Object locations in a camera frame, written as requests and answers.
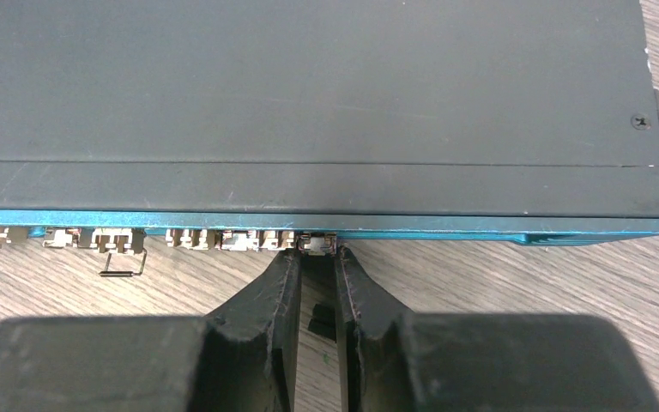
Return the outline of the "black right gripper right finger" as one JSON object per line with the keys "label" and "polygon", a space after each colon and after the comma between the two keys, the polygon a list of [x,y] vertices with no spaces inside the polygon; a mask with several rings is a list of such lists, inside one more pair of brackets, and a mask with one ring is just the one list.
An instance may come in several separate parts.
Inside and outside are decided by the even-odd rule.
{"label": "black right gripper right finger", "polygon": [[346,411],[659,411],[620,330],[550,313],[415,312],[334,258]]}

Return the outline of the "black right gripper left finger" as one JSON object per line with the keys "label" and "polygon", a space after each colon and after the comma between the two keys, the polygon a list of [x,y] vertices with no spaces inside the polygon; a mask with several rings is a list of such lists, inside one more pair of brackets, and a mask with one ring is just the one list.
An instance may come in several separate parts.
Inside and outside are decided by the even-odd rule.
{"label": "black right gripper left finger", "polygon": [[0,411],[290,411],[300,262],[203,316],[0,321]]}

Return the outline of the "small black plug piece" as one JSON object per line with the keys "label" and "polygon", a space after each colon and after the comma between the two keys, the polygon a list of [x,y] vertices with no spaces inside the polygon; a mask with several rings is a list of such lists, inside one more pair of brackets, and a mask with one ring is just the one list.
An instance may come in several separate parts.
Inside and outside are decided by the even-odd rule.
{"label": "small black plug piece", "polygon": [[307,329],[314,335],[337,342],[335,308],[329,304],[315,304]]}

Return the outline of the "dark network switch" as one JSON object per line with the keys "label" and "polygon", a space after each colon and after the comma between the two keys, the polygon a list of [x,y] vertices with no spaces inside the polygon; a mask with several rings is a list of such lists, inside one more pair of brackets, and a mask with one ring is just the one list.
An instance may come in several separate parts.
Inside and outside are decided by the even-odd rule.
{"label": "dark network switch", "polygon": [[659,235],[637,1],[0,1],[0,249]]}

